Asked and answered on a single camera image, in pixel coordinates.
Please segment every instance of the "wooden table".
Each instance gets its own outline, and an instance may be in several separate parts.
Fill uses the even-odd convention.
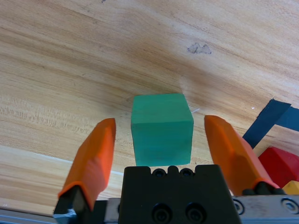
[[[299,108],[298,43],[295,0],[0,0],[0,206],[51,214],[78,147],[109,117],[114,165],[99,198],[120,197],[136,95],[185,94],[185,167],[212,163],[204,115],[244,134],[272,98]],[[255,152],[299,153],[298,136],[275,126]]]

